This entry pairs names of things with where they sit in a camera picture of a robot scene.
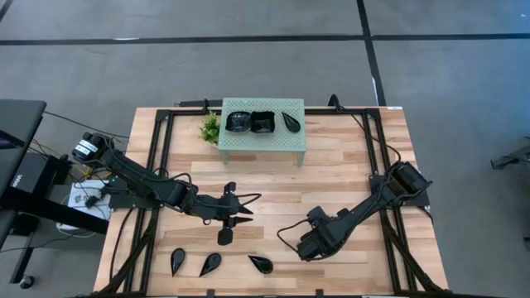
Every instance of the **black plastic utensil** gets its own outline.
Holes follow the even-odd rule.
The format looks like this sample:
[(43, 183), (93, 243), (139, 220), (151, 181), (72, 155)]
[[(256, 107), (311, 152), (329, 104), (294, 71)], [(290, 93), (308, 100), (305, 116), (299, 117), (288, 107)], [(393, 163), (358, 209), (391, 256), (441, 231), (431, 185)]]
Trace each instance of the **black plastic utensil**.
[(271, 273), (272, 269), (274, 268), (271, 260), (265, 257), (248, 256), (248, 258), (250, 259), (250, 261), (252, 261), (254, 266), (263, 274)]
[(300, 131), (300, 123), (295, 118), (289, 116), (289, 114), (282, 113), (283, 115), (283, 121), (285, 122), (285, 126), (287, 126), (287, 129), (290, 132), (297, 133)]
[(219, 265), (221, 265), (221, 255), (218, 254), (217, 252), (210, 254), (206, 258), (205, 264), (202, 266), (202, 270), (200, 271), (199, 277), (203, 276), (204, 274), (208, 272), (212, 272)]
[(181, 268), (184, 259), (186, 258), (186, 252), (182, 248), (177, 248), (171, 254), (171, 276), (175, 276), (175, 273)]

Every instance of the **black desk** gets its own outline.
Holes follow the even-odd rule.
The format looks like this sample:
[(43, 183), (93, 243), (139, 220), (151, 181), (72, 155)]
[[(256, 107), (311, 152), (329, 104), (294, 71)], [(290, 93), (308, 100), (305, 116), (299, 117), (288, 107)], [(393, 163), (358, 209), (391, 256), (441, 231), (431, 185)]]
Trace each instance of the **black desk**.
[(24, 227), (28, 239), (10, 280), (11, 283), (22, 282), (21, 286), (26, 286), (23, 288), (31, 286), (33, 282), (32, 277), (24, 276), (24, 271), (33, 252), (31, 240), (38, 225), (38, 219), (34, 216), (102, 234), (107, 233), (108, 227), (108, 221), (104, 219), (46, 198), (35, 197), (32, 193), (12, 185), (13, 177), (17, 173), (18, 167), (21, 165), (31, 140), (41, 123), (45, 107), (46, 103), (42, 101), (0, 99), (2, 138), (16, 143), (16, 146), (13, 147), (0, 148), (0, 249), (2, 249), (12, 230), (13, 222), (23, 218), (22, 227)]
[(45, 107), (46, 103), (42, 101), (0, 99), (0, 130), (24, 144), (22, 147), (0, 150), (0, 207), (105, 234), (108, 227), (106, 220), (48, 199), (33, 198), (30, 193), (10, 186), (39, 127)]

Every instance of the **wooden tabletop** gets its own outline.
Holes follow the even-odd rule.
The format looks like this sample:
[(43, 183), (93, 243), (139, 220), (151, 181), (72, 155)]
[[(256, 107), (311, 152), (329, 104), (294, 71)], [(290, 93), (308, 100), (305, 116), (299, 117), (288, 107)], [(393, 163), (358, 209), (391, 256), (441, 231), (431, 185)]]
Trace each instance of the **wooden tabletop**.
[[(127, 156), (141, 165), (147, 163), (156, 110), (137, 109), (132, 125)], [(403, 110), (381, 108), (381, 115), (388, 144), (401, 152), (404, 161), (416, 166)], [(302, 168), (296, 166), (296, 155), (291, 153), (230, 156), (225, 166), (217, 149), (199, 139), (203, 119), (176, 117), (168, 161), (170, 175), (190, 173), (201, 194), (219, 197), (223, 186), (235, 181), (236, 194), (259, 192), (263, 197), (247, 206), (254, 212), (253, 221), (237, 226), (234, 242), (223, 247), (216, 242), (220, 223), (204, 226), (199, 218), (163, 209), (148, 295), (204, 296), (207, 289), (214, 289), (218, 295), (314, 295), (315, 289), (323, 289), (327, 295), (392, 293), (378, 214), (361, 223), (344, 248), (324, 261), (301, 261), (276, 236), (278, 229), (304, 219), (307, 211), (317, 205), (327, 214), (335, 214), (342, 208), (351, 209), (370, 195), (371, 171), (364, 133), (350, 116), (306, 116), (307, 153)], [(378, 144), (374, 145), (379, 168), (383, 169)], [(389, 154), (395, 161), (394, 154)], [(431, 220), (413, 207), (403, 207), (402, 213), (412, 255), (435, 283), (447, 287)], [(126, 210), (119, 210), (110, 219), (95, 291), (108, 283), (110, 260), (125, 214)], [(133, 211), (118, 246), (115, 272), (129, 254), (135, 218)], [(294, 245), (308, 230), (308, 225), (301, 225), (282, 236)], [(176, 248), (186, 251), (186, 260), (171, 277), (170, 255)], [(212, 252), (223, 257), (221, 266), (198, 277), (206, 256)], [(274, 272), (258, 272), (247, 255), (268, 257), (274, 263)], [(396, 255), (401, 284), (407, 288), (402, 260), (398, 252)], [(139, 288), (142, 262), (140, 256), (134, 290)]]

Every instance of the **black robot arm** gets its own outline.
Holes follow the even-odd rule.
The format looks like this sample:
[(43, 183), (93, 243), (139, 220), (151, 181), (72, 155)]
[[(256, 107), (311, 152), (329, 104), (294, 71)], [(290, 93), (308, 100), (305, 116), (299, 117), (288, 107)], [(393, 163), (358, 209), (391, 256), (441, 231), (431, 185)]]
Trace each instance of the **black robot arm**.
[[(397, 162), (387, 171), (382, 180), (373, 185), (373, 195), (353, 209), (342, 209), (337, 216), (328, 216), (317, 206), (307, 214), (307, 219), (288, 228), (282, 228), (277, 236), (288, 247), (298, 253), (301, 260), (316, 261), (335, 255), (346, 243), (358, 224), (380, 209), (401, 205), (405, 200), (421, 195), (431, 184), (408, 162)], [(301, 236), (296, 248), (283, 240), (280, 232), (307, 222), (311, 231)]]
[(188, 174), (178, 176), (187, 175), (189, 181), (178, 180), (176, 179), (178, 176), (173, 179), (162, 178), (127, 158), (114, 147), (111, 137), (99, 133), (86, 132), (72, 151), (72, 155), (84, 165), (105, 168), (112, 172), (119, 179), (124, 180), (128, 190), (137, 197), (161, 201), (168, 208), (203, 219), (205, 224), (212, 219), (222, 221), (223, 228), (219, 231), (218, 237), (220, 245), (232, 242), (231, 228), (236, 224), (252, 220), (232, 215), (253, 214), (245, 205), (261, 196), (254, 194), (254, 198), (249, 202), (240, 204), (238, 196), (234, 194), (235, 182), (229, 182), (224, 187), (220, 199), (209, 195), (198, 195), (199, 188), (191, 184), (191, 177)]

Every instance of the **green plant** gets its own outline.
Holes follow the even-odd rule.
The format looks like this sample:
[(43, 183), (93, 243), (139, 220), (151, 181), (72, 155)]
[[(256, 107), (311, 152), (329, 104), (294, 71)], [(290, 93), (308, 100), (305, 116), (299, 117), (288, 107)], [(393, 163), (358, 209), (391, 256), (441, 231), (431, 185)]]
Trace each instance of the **green plant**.
[(217, 145), (219, 143), (219, 131), (221, 124), (217, 121), (217, 115), (210, 112), (206, 115), (206, 119), (203, 122), (203, 126), (200, 128), (200, 138)]

